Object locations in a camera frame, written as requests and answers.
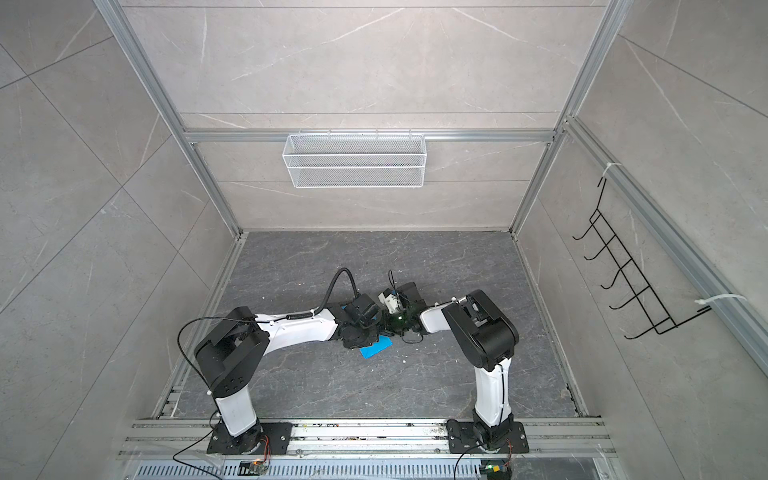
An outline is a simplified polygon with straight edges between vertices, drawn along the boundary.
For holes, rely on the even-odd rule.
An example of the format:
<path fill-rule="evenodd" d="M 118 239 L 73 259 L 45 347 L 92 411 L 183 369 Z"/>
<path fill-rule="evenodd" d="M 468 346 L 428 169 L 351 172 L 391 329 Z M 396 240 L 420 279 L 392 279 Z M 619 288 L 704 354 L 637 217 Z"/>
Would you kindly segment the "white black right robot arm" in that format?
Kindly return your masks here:
<path fill-rule="evenodd" d="M 509 404 L 509 367 L 519 333 L 512 321 L 482 290 L 433 305 L 420 295 L 415 283 L 387 288 L 378 295 L 385 315 L 383 329 L 403 336 L 442 331 L 454 335 L 475 369 L 475 421 L 492 430 L 513 418 Z"/>

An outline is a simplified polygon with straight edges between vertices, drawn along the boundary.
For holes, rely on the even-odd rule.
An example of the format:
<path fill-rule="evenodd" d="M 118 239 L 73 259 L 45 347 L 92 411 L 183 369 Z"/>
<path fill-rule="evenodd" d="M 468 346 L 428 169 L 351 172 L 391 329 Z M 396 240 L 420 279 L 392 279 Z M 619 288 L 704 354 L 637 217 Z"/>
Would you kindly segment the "blue square paper sheet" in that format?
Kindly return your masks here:
<path fill-rule="evenodd" d="M 359 349 L 364 359 L 370 359 L 374 355 L 384 351 L 392 346 L 392 340 L 388 336 L 380 336 L 379 339 L 370 346 L 362 347 Z"/>

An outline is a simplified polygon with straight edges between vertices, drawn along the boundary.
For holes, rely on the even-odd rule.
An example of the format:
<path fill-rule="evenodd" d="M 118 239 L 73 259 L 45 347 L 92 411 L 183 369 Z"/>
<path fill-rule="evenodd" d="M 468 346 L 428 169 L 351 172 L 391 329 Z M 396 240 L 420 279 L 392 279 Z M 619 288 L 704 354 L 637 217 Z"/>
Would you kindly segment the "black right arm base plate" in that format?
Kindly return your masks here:
<path fill-rule="evenodd" d="M 489 427 L 481 420 L 445 422 L 449 451 L 453 454 L 480 449 L 487 452 L 498 450 L 512 454 L 530 452 L 527 434 L 521 422 L 511 417 L 500 425 Z"/>

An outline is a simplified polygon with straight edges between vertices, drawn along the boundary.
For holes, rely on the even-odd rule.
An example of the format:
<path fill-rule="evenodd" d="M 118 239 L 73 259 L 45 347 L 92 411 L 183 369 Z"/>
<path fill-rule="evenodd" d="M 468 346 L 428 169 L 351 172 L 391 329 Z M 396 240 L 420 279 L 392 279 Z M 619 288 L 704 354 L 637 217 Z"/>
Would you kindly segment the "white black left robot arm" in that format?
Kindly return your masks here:
<path fill-rule="evenodd" d="M 221 318 L 194 349 L 204 382 L 226 432 L 238 438 L 259 423 L 249 393 L 262 358 L 276 350 L 340 340 L 347 349 L 378 341 L 382 309 L 368 295 L 285 315 L 256 315 L 238 307 Z"/>

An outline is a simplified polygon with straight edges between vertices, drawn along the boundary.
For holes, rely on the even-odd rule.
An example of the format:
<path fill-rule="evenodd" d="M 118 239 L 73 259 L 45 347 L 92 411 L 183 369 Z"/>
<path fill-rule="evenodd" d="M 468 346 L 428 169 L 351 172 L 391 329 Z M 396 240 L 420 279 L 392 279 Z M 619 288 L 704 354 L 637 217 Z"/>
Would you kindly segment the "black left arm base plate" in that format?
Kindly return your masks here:
<path fill-rule="evenodd" d="M 269 448 L 271 455 L 285 455 L 291 438 L 293 424 L 290 422 L 258 421 L 239 436 L 229 433 L 223 422 L 213 429 L 208 443 L 207 454 L 219 455 L 263 455 Z"/>

